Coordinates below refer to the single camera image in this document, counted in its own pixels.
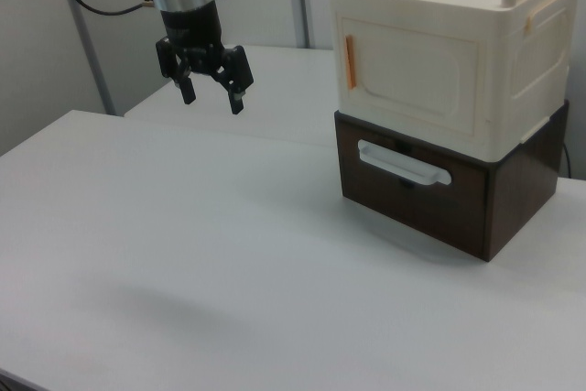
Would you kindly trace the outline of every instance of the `white wall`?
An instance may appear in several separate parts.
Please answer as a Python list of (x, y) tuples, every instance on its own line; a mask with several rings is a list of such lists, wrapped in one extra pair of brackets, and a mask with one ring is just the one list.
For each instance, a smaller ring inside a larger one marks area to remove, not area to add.
[[(84, 1), (112, 11), (141, 0)], [(227, 45), (298, 45), (291, 0), (220, 0), (217, 5)], [(115, 112), (122, 115), (167, 82), (161, 76), (155, 51), (156, 42), (165, 36), (160, 14), (154, 9), (121, 17), (82, 13)]]
[(103, 112), (67, 0), (0, 0), (0, 155), (69, 110)]
[[(331, 48), (330, 9), (328, 0), (309, 0), (310, 34), (312, 47)], [(570, 119), (566, 132), (566, 143), (572, 159), (573, 177), (586, 179), (586, 0), (578, 1), (578, 15), (572, 42), (570, 76), (568, 79)], [(561, 175), (566, 174), (565, 162)]]

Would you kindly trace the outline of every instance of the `white table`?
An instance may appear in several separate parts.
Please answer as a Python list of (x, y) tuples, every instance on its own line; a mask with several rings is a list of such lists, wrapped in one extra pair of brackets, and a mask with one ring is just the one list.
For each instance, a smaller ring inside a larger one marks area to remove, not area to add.
[(335, 147), (338, 90), (333, 51), (245, 49), (255, 83), (237, 116), (230, 112), (228, 94), (220, 84), (193, 75), (198, 99), (192, 105), (185, 105), (179, 89), (170, 83), (125, 117)]
[(71, 113), (0, 157), (0, 368), (51, 391), (577, 390), (586, 187), (485, 264), (333, 147)]

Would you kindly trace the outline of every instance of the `cable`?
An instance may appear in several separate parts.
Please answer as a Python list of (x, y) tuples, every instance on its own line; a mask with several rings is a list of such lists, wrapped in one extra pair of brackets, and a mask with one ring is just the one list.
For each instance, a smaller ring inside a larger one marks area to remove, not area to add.
[(570, 153), (568, 153), (568, 147), (566, 147), (566, 143), (564, 143), (564, 152), (566, 153), (566, 162), (568, 164), (568, 178), (571, 179)]
[(140, 8), (143, 7), (142, 4), (138, 4), (138, 5), (135, 5), (135, 6), (131, 7), (131, 8), (124, 9), (122, 11), (113, 11), (113, 12), (110, 12), (110, 11), (101, 11), (99, 9), (92, 8), (91, 6), (89, 6), (85, 2), (83, 2), (82, 0), (75, 0), (75, 1), (78, 4), (80, 4), (81, 6), (83, 6), (85, 9), (87, 9), (88, 11), (91, 11), (94, 14), (98, 14), (100, 16), (123, 16), (125, 14), (133, 13), (136, 10), (138, 10), (138, 9), (140, 9)]
[(0, 391), (10, 391), (10, 388), (2, 380), (0, 380)]

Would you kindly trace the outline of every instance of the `white drawer handle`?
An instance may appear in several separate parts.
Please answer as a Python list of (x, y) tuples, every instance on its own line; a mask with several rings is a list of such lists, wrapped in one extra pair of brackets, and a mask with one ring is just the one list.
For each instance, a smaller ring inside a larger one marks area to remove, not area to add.
[(363, 139), (358, 141), (358, 150), (362, 162), (383, 169), (399, 178), (407, 179), (420, 185), (451, 184), (451, 175), (443, 168), (401, 155), (396, 151), (380, 147)]

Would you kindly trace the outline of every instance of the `wooden drawer box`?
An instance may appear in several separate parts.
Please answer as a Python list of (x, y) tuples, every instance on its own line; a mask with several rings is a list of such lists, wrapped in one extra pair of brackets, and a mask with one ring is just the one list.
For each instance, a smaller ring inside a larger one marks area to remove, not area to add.
[(495, 163), (337, 112), (343, 195), (490, 261), (556, 192), (568, 107)]

